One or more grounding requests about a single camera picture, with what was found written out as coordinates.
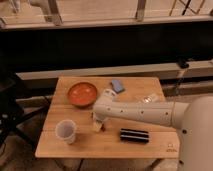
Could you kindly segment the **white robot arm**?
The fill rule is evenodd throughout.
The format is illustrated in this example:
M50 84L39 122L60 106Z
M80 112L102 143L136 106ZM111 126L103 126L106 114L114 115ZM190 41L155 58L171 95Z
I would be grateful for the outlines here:
M105 89L93 106L93 118L104 123L109 117L176 129L180 140L177 171L213 171L213 96L191 103L118 102L116 93Z

